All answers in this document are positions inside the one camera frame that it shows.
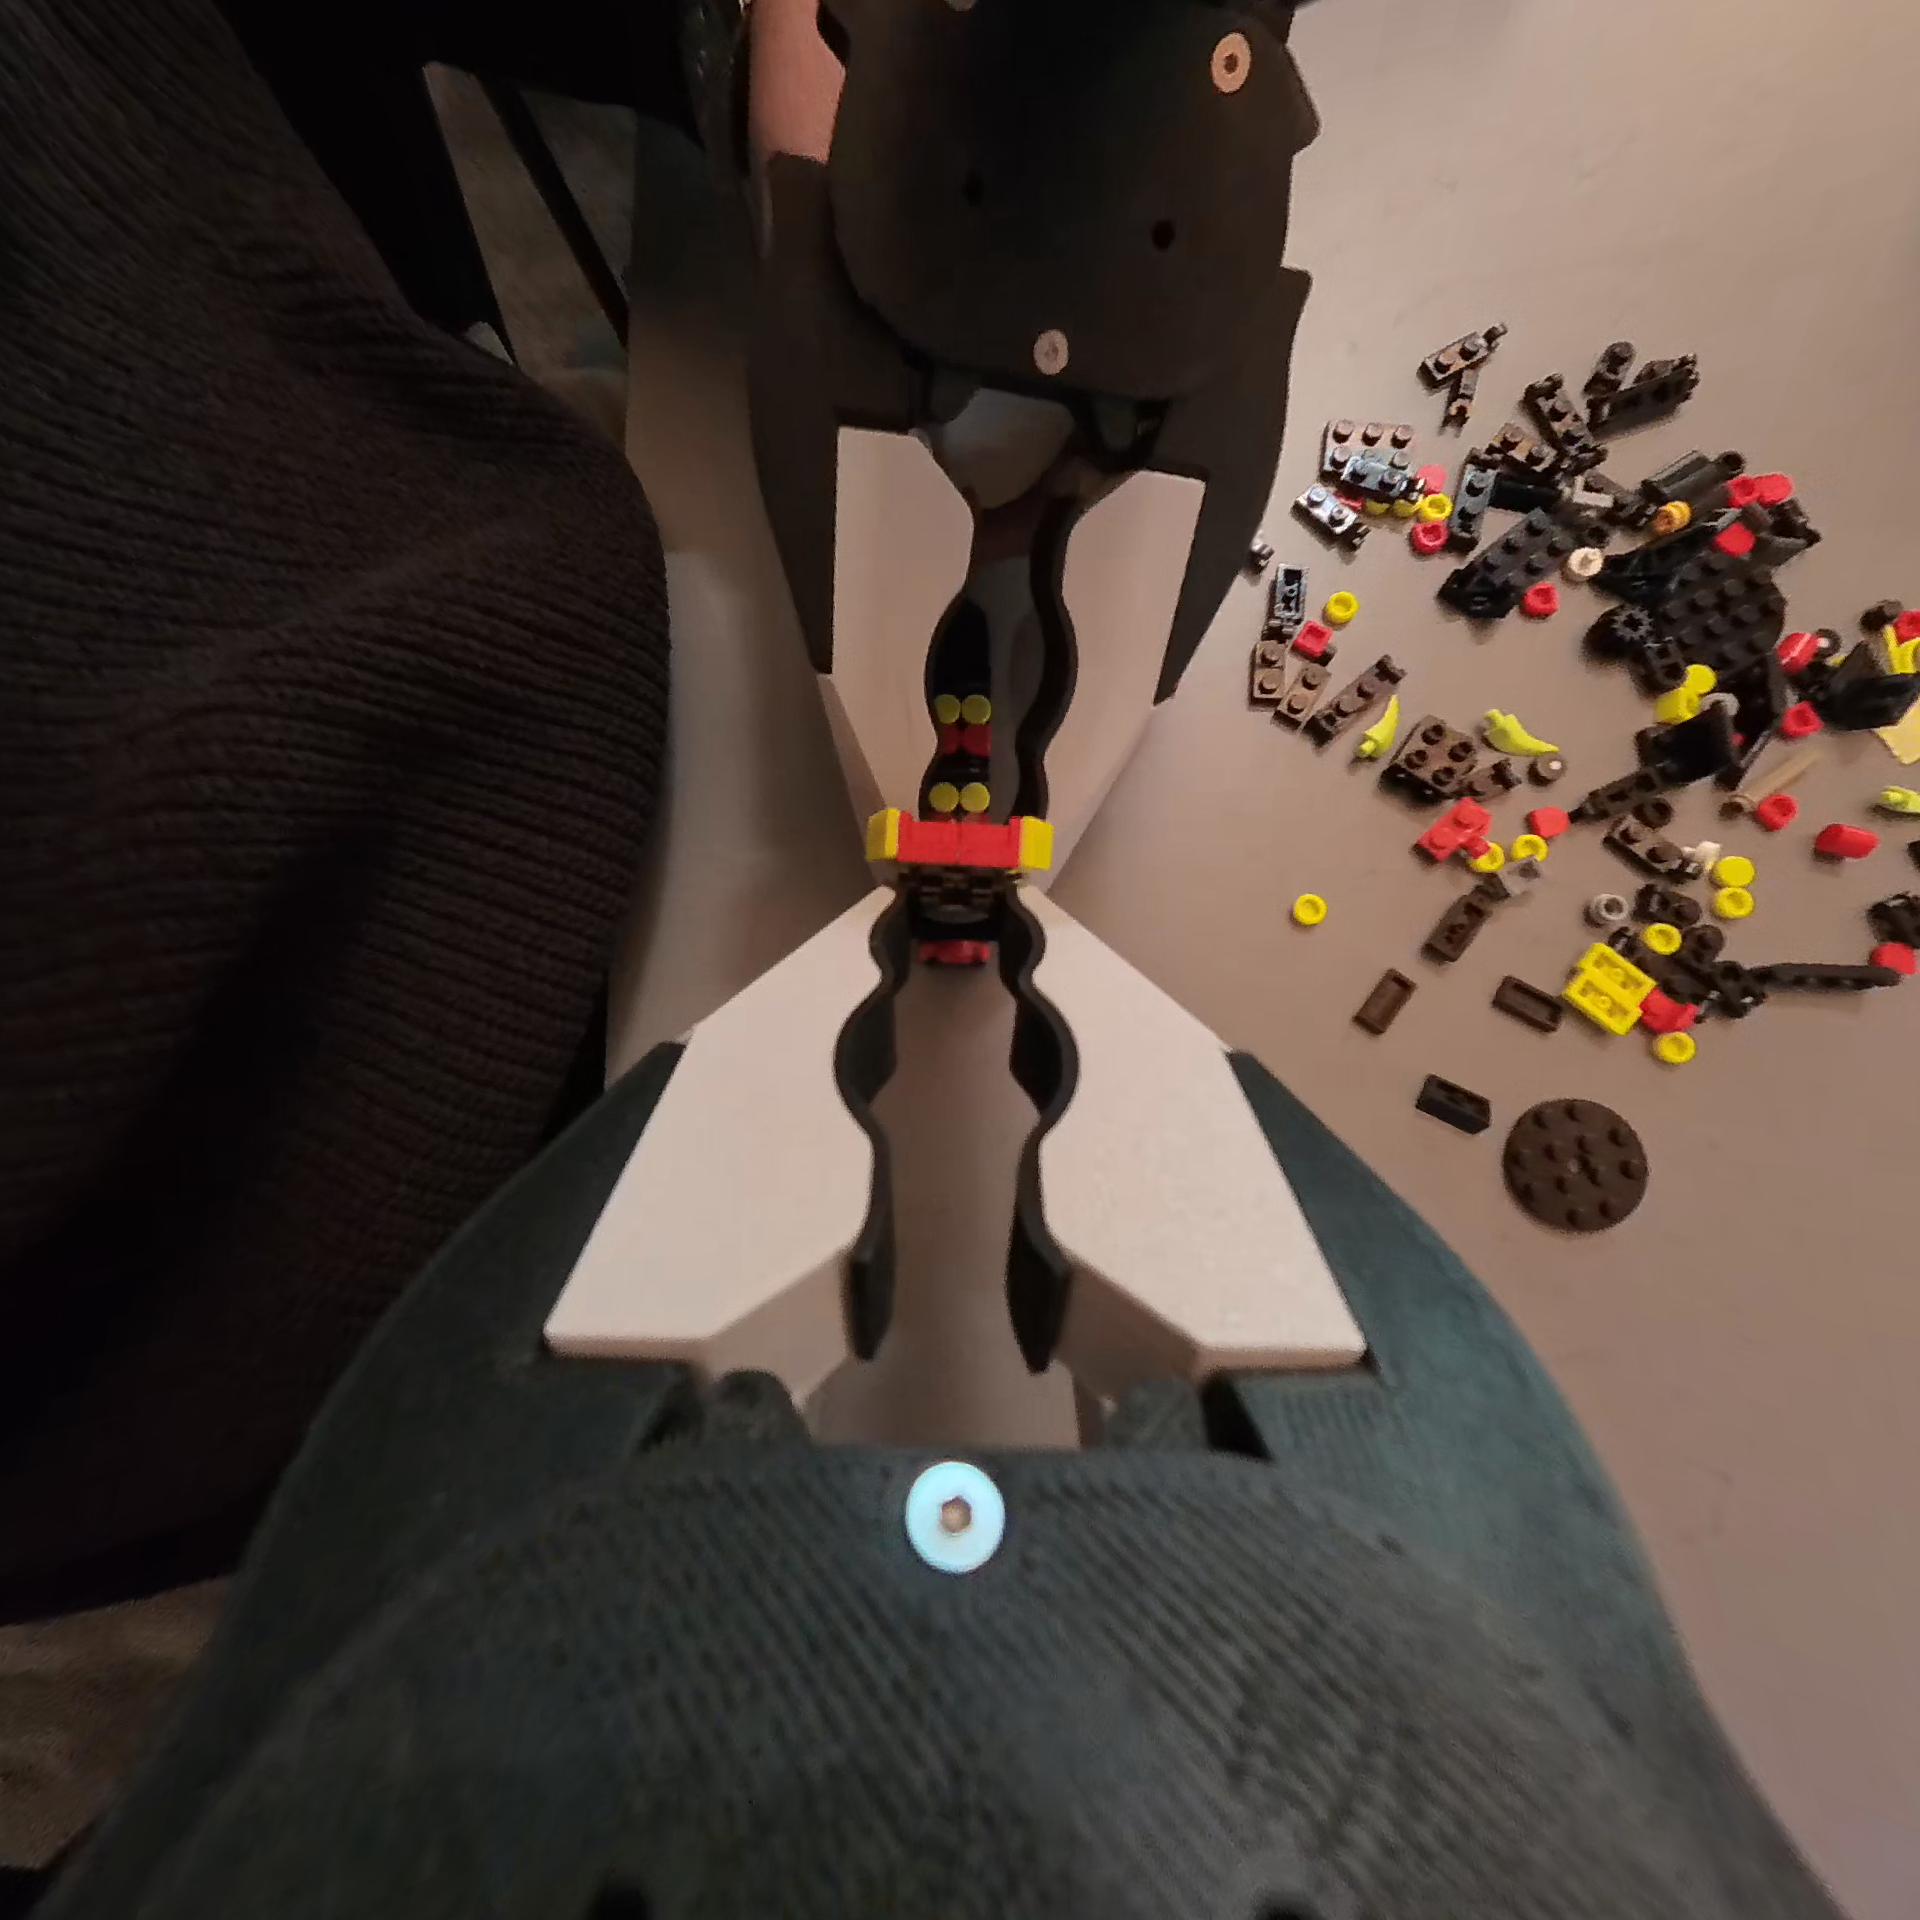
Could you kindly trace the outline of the round brown lego plate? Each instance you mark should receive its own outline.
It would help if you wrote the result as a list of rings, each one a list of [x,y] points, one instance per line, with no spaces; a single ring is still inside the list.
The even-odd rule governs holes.
[[[1554,1232],[1607,1232],[1648,1190],[1648,1151],[1613,1109],[1585,1097],[1549,1097],[1523,1109],[1501,1144],[1506,1193]]]

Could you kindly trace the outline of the pile of loose lego pieces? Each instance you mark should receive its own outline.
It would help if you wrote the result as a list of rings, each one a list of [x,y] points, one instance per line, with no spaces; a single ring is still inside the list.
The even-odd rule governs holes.
[[[1573,961],[1611,943],[1654,980],[1623,1037],[1661,1064],[1690,1063],[1707,1021],[1753,1017],[1781,997],[1854,998],[1914,977],[1913,886],[1862,903],[1855,952],[1730,950],[1730,932],[1759,906],[1758,861],[1704,834],[1789,834],[1801,817],[1793,786],[1822,746],[1875,733],[1914,703],[1914,607],[1893,597],[1854,632],[1793,629],[1781,569],[1818,528],[1787,471],[1758,469],[1736,447],[1689,447],[1634,485],[1608,471],[1623,434],[1694,397],[1690,351],[1661,359],[1608,342],[1579,384],[1534,376],[1521,415],[1471,441],[1475,391],[1503,335],[1489,322],[1421,359],[1416,380],[1439,402],[1433,425],[1446,447],[1426,445],[1419,423],[1333,415],[1288,508],[1330,554],[1393,537],[1441,562],[1433,600],[1469,637],[1506,621],[1545,629],[1595,594],[1573,634],[1567,689],[1585,689],[1595,670],[1631,692],[1629,764],[1581,784],[1566,725],[1545,733],[1498,703],[1457,725],[1421,705],[1402,650],[1344,657],[1362,614],[1354,589],[1314,594],[1309,572],[1277,565],[1265,540],[1247,558],[1264,583],[1247,709],[1312,753],[1344,758],[1407,814],[1407,858],[1448,886],[1415,950],[1430,975],[1456,969],[1542,879],[1560,879],[1558,848],[1593,846],[1618,864],[1618,885],[1577,903],[1579,946],[1549,980],[1519,977],[1560,994]]]

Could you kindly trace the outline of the person's left hand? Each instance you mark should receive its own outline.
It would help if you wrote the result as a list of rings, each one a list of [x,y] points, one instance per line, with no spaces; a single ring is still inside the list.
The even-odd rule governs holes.
[[[819,1],[750,5],[750,153],[826,159],[846,81]]]

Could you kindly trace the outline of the red yellow black lego assembly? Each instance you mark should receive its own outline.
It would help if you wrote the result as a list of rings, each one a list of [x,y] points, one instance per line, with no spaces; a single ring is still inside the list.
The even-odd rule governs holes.
[[[915,746],[912,799],[871,816],[865,854],[901,898],[912,958],[978,970],[995,961],[1010,894],[1049,864],[1049,828],[1023,766],[1032,694],[973,589],[941,614],[913,689],[928,742]]]

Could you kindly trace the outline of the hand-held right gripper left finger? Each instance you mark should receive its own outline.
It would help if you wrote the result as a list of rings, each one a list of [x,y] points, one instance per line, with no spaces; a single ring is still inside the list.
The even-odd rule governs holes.
[[[894,1069],[904,901],[877,886],[696,1021],[544,1321],[557,1354],[775,1376],[815,1393],[894,1304]]]

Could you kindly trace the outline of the yellow lego plate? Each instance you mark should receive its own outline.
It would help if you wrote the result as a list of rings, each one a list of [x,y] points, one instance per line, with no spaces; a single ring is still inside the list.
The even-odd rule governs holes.
[[[1642,1018],[1642,1002],[1653,992],[1653,975],[1611,943],[1593,943],[1573,961],[1558,998],[1601,1032],[1619,1037]]]

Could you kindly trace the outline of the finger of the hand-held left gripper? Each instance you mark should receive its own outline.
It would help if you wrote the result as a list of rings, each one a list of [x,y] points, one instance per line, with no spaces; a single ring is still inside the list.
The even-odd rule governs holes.
[[[973,512],[923,438],[837,434],[831,660],[817,687],[851,814],[913,809],[937,746],[928,650],[966,585]]]
[[[1064,500],[1032,554],[1032,687],[1017,733],[1019,810],[1085,829],[1161,697],[1206,485],[1131,471]]]

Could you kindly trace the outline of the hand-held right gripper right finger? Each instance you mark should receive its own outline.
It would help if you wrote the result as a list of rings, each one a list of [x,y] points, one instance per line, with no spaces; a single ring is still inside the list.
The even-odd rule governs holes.
[[[1030,1374],[1342,1372],[1366,1353],[1241,1080],[1242,1058],[1043,894],[1010,894],[998,973],[1019,1150],[1005,1302]]]

